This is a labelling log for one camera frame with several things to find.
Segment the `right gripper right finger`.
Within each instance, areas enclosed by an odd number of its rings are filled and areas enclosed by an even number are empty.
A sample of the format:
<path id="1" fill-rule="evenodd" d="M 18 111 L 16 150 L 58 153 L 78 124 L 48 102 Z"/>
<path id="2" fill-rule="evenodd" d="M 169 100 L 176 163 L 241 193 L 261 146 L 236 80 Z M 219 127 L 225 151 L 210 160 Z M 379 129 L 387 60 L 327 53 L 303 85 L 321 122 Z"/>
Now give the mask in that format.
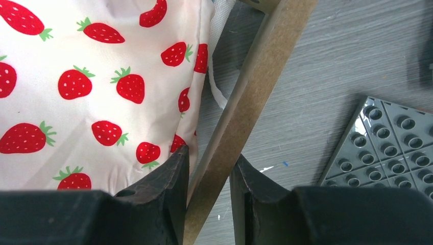
<path id="1" fill-rule="evenodd" d="M 240 156 L 230 193 L 236 244 L 432 244 L 432 201 L 416 190 L 287 190 Z"/>

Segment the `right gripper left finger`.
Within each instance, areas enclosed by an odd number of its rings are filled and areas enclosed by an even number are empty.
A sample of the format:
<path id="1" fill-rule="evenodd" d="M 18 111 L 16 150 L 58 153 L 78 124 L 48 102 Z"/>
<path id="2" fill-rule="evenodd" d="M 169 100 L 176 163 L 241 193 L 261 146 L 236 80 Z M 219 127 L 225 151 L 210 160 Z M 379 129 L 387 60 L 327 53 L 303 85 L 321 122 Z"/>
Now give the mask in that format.
<path id="1" fill-rule="evenodd" d="M 189 149 L 129 187 L 1 192 L 1 244 L 182 244 Z"/>

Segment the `strawberry print ruffled blanket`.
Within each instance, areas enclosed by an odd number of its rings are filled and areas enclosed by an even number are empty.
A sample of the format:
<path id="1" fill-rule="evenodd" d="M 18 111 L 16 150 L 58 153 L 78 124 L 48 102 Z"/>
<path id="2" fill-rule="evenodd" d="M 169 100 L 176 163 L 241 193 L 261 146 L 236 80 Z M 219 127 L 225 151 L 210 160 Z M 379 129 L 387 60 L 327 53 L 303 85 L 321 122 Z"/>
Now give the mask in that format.
<path id="1" fill-rule="evenodd" d="M 234 1 L 1 1 L 1 190 L 115 193 L 196 128 Z"/>

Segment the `wooden pet bed frame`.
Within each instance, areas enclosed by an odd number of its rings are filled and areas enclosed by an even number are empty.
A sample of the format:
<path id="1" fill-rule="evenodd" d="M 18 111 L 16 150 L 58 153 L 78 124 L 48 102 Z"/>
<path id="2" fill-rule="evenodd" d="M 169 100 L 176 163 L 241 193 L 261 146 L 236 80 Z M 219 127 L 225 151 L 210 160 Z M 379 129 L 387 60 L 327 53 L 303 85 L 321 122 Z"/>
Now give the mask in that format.
<path id="1" fill-rule="evenodd" d="M 184 244 L 195 243 L 317 1 L 248 4 L 265 17 L 189 185 Z"/>

